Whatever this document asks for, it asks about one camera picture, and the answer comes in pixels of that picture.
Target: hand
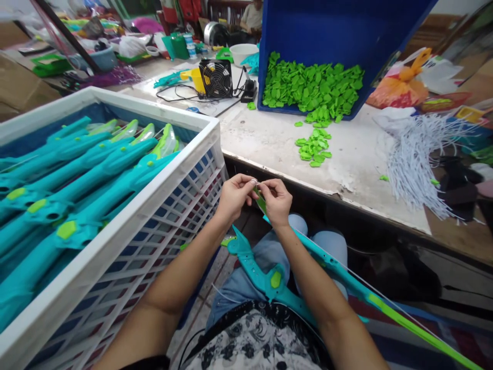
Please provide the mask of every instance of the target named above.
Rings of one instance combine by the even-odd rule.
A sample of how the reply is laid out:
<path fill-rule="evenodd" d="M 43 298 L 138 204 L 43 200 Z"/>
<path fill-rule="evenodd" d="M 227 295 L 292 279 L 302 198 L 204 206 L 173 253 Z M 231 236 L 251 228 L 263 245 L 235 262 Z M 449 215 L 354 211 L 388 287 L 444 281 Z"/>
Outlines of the hand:
<path fill-rule="evenodd" d="M 272 179 L 257 185 L 267 205 L 267 217 L 274 229 L 288 226 L 289 209 L 293 196 L 280 179 Z"/>
<path fill-rule="evenodd" d="M 222 186 L 216 215 L 228 223 L 237 220 L 245 202 L 251 206 L 252 199 L 258 199 L 258 195 L 253 191 L 256 184 L 255 178 L 243 174 L 237 174 L 226 181 Z"/>

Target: black fan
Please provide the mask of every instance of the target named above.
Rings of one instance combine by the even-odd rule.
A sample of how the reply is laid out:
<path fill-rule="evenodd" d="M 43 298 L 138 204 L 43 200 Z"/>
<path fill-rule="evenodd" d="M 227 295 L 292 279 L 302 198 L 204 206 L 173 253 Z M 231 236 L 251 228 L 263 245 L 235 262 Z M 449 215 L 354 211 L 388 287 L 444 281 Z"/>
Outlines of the black fan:
<path fill-rule="evenodd" d="M 204 59 L 200 62 L 200 74 L 208 98 L 233 97 L 233 75 L 229 60 Z"/>

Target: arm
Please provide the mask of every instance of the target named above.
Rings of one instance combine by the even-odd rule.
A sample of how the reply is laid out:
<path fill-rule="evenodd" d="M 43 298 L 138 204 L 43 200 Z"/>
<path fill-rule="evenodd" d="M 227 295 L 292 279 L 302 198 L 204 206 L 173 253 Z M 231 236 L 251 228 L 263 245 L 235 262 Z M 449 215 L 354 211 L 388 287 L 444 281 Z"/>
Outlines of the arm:
<path fill-rule="evenodd" d="M 364 324 L 289 226 L 292 196 L 282 181 L 268 180 L 259 184 L 259 188 L 266 199 L 269 220 L 335 367 L 338 370 L 388 369 Z"/>
<path fill-rule="evenodd" d="M 190 245 L 165 268 L 137 306 L 94 370 L 117 370 L 144 358 L 165 355 L 183 307 L 233 221 L 256 194 L 256 181 L 238 174 L 226 181 L 217 213 Z"/>
<path fill-rule="evenodd" d="M 250 33 L 250 28 L 247 25 L 247 17 L 248 17 L 248 11 L 250 9 L 250 5 L 247 5 L 245 8 L 245 12 L 243 13 L 243 17 L 241 17 L 240 21 L 240 27 L 243 29 L 245 32 Z"/>

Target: cardboard box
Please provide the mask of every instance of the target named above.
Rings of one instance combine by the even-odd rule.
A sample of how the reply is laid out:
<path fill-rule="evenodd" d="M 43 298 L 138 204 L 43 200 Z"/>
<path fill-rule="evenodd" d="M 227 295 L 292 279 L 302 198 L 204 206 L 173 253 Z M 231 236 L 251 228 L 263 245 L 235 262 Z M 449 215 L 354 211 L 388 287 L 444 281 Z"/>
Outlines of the cardboard box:
<path fill-rule="evenodd" d="M 33 72 L 0 54 L 0 122 L 60 97 Z"/>
<path fill-rule="evenodd" d="M 31 38 L 22 31 L 15 22 L 0 22 L 0 49 L 25 44 Z"/>
<path fill-rule="evenodd" d="M 465 105 L 473 105 L 493 98 L 493 59 L 490 59 L 479 68 L 457 91 L 468 91 L 472 93 L 472 96 L 465 102 Z"/>

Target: black cable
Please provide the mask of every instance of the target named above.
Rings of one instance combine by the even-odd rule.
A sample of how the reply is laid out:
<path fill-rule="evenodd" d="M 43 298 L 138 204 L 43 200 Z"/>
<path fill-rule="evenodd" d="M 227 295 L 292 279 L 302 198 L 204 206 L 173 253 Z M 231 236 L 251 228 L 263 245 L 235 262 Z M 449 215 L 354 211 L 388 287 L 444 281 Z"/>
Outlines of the black cable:
<path fill-rule="evenodd" d="M 485 294 L 477 293 L 477 292 L 472 292 L 470 290 L 464 290 L 464 289 L 455 288 L 455 287 L 450 286 L 450 285 L 444 285 L 443 288 L 445 288 L 447 290 L 453 290 L 453 291 L 462 292 L 462 293 L 476 294 L 476 295 L 480 295 L 480 296 L 482 296 L 484 298 L 493 299 L 493 297 L 491 297 L 489 295 L 485 295 Z"/>
<path fill-rule="evenodd" d="M 231 96 L 232 98 L 238 98 L 240 96 L 240 93 L 242 91 L 245 91 L 245 85 L 247 84 L 246 81 L 243 84 L 243 86 L 240 87 L 241 78 L 243 77 L 243 72 L 244 72 L 245 69 L 246 68 L 242 68 L 241 69 L 241 75 L 240 75 L 240 78 L 238 79 L 238 83 L 236 84 L 236 88 L 233 90 L 233 94 Z M 177 87 L 187 87 L 187 88 L 190 88 L 193 91 L 195 91 L 197 93 L 197 95 L 196 96 L 193 96 L 193 97 L 189 97 L 189 98 L 183 97 L 183 96 L 179 95 L 176 92 L 176 88 Z M 169 90 L 171 88 L 175 88 L 175 95 L 177 97 L 179 97 L 179 99 L 168 100 L 168 99 L 166 99 L 166 98 L 164 98 L 162 96 L 159 96 L 159 93 L 162 93 L 163 91 Z M 203 100 L 203 99 L 200 98 L 201 96 L 204 96 L 204 94 L 199 93 L 197 91 L 197 89 L 195 89 L 193 86 L 185 85 L 185 84 L 178 84 L 178 85 L 168 86 L 168 87 L 165 87 L 162 90 L 159 90 L 156 93 L 156 97 L 157 98 L 162 99 L 162 100 L 164 100 L 167 103 L 172 103 L 172 102 L 182 101 L 182 100 L 188 100 L 188 101 L 195 102 L 195 103 L 213 103 L 213 102 L 220 101 L 220 100 L 223 100 L 223 99 L 230 99 L 230 97 L 224 97 L 224 98 L 218 98 L 218 99 L 212 99 L 212 100 Z"/>
<path fill-rule="evenodd" d="M 198 332 L 196 332 L 193 337 L 190 338 L 190 340 L 188 341 L 188 343 L 186 344 L 185 346 L 185 349 L 183 350 L 183 353 L 181 354 L 181 358 L 180 358 L 180 362 L 178 363 L 178 369 L 181 368 L 181 363 L 183 362 L 183 356 L 185 356 L 185 352 L 186 352 L 186 349 L 188 348 L 188 345 L 191 343 L 191 341 L 197 336 L 197 334 L 201 333 L 205 331 L 205 329 L 200 329 Z"/>

